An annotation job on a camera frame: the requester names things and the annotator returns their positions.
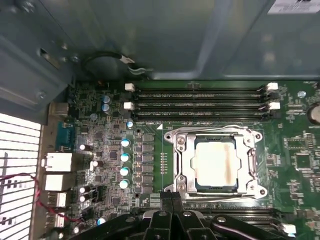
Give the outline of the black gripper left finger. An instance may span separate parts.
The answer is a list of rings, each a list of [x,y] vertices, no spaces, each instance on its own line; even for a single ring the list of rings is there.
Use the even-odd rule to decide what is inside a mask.
[[[94,230],[96,240],[169,240],[173,222],[174,192],[160,193],[160,209],[123,214],[109,220]]]

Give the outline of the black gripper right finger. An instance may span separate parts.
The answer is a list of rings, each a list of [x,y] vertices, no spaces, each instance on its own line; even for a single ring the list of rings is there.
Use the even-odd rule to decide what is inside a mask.
[[[186,240],[285,240],[272,233],[229,215],[218,214],[206,220],[199,211],[185,210],[181,195],[172,193],[172,209]]]

